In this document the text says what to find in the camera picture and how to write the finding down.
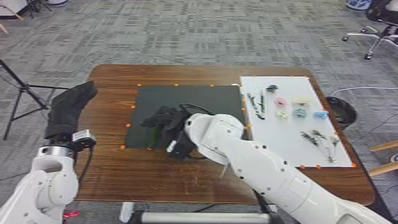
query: gray carpet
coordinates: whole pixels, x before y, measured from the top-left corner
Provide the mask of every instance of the gray carpet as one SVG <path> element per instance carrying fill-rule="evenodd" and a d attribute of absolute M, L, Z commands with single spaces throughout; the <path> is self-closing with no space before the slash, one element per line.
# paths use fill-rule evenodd
<path fill-rule="evenodd" d="M 122 63 L 300 66 L 312 71 L 325 94 L 342 87 L 398 86 L 396 49 L 382 45 L 373 60 L 364 61 L 371 40 L 341 42 L 342 33 L 373 24 L 360 12 L 346 10 L 342 0 L 71 0 L 53 12 L 42 10 L 33 19 L 24 16 L 24 21 L 1 24 L 10 34 L 0 33 L 0 56 L 35 84 L 71 87 L 85 81 L 95 65 Z M 344 131 L 355 141 L 398 113 L 398 91 L 357 90 L 337 96 L 358 112 L 357 123 Z M 0 80 L 0 130 L 14 97 L 16 90 Z M 32 107 L 24 100 L 21 111 Z M 355 143 L 367 169 L 398 152 L 367 151 L 398 139 L 396 122 L 398 117 Z M 39 113 L 14 124 L 8 141 L 0 141 L 0 178 L 28 170 L 44 142 L 42 129 Z M 396 175 L 390 172 L 373 178 L 392 215 L 398 188 L 387 188 L 398 184 Z M 17 180 L 0 182 L 0 204 Z M 80 218 L 72 223 L 115 223 L 117 203 L 80 202 L 74 207 Z M 186 205 L 151 204 L 149 209 L 184 210 Z M 252 211 L 254 207 L 231 209 Z"/>

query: pink object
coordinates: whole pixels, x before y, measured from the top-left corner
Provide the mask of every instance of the pink object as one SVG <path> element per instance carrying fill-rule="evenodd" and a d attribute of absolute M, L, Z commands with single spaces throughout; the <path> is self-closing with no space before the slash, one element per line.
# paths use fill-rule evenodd
<path fill-rule="evenodd" d="M 277 99 L 275 99 L 275 105 L 279 107 L 284 107 L 286 106 L 286 99 L 282 97 L 277 97 Z"/>
<path fill-rule="evenodd" d="M 67 212 L 67 213 L 64 214 L 64 219 L 69 219 L 69 218 L 72 218 L 72 217 L 78 217 L 78 211 Z"/>

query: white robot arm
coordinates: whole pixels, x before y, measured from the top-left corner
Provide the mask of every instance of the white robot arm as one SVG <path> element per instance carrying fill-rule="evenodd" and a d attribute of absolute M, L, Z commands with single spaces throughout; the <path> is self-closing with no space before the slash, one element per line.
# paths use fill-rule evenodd
<path fill-rule="evenodd" d="M 0 224 L 60 224 L 65 205 L 78 193 L 72 154 L 94 147 L 95 139 L 83 130 L 72 142 L 39 148 L 28 175 L 0 209 Z"/>
<path fill-rule="evenodd" d="M 264 143 L 241 140 L 243 125 L 231 115 L 193 114 L 184 132 L 200 154 L 222 165 L 231 164 L 241 181 L 302 224 L 390 223 L 326 192 Z"/>

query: wooden table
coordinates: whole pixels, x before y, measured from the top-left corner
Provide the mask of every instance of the wooden table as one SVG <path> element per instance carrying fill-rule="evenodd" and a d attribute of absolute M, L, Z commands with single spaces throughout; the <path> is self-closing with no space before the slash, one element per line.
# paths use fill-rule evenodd
<path fill-rule="evenodd" d="M 120 147 L 138 86 L 229 85 L 239 83 L 239 75 L 307 76 L 330 110 L 312 74 L 303 68 L 168 65 L 99 65 L 94 68 L 88 79 L 95 81 L 97 96 L 83 110 L 80 128 L 92 130 L 97 146 L 78 200 L 255 203 L 250 188 L 231 170 L 220 179 L 222 166 L 211 161 L 179 162 L 167 158 L 163 150 Z M 342 199 L 367 205 L 374 194 L 366 171 L 334 118 L 332 123 L 357 167 L 307 168 L 302 172 Z M 85 158 L 87 153 L 78 161 L 80 170 Z"/>

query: white paper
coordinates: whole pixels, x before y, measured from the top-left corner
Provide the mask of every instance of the white paper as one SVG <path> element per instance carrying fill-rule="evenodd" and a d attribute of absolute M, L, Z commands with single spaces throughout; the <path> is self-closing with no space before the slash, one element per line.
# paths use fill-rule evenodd
<path fill-rule="evenodd" d="M 266 87 L 277 85 L 275 93 L 266 92 Z M 252 140 L 266 145 L 270 150 L 289 162 L 293 166 L 305 167 L 351 167 L 351 161 L 341 142 L 335 147 L 330 143 L 334 135 L 334 127 L 328 118 L 314 118 L 312 113 L 323 111 L 318 96 L 312 90 L 307 77 L 289 76 L 241 76 L 241 94 L 245 96 L 245 108 L 248 113 L 248 123 Z M 255 97 L 259 103 L 259 93 L 264 92 L 264 120 L 255 116 L 247 93 Z M 277 107 L 275 99 L 280 97 L 286 100 L 286 106 Z M 310 103 L 300 106 L 293 103 L 294 97 L 310 98 Z M 296 118 L 293 110 L 303 108 L 307 117 Z M 287 118 L 277 116 L 277 112 L 284 111 Z M 316 130 L 326 137 L 326 141 L 319 141 L 316 147 L 302 137 L 302 132 L 309 133 Z"/>

